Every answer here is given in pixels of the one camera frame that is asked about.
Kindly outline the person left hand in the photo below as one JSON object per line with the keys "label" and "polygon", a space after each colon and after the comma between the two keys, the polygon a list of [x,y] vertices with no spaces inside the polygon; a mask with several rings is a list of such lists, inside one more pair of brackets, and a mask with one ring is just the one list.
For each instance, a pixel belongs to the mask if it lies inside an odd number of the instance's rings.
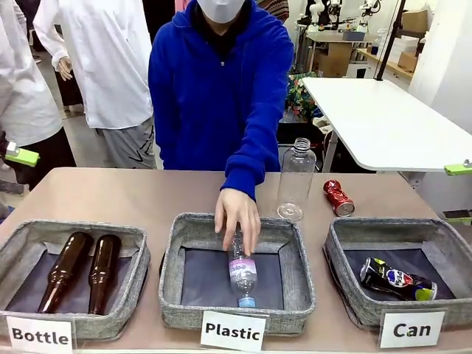
{"label": "person left hand", "polygon": [[237,226],[243,233],[243,250],[247,256],[251,256],[261,230],[257,205],[244,192],[222,189],[215,206],[215,233],[224,231],[225,250],[229,248]]}

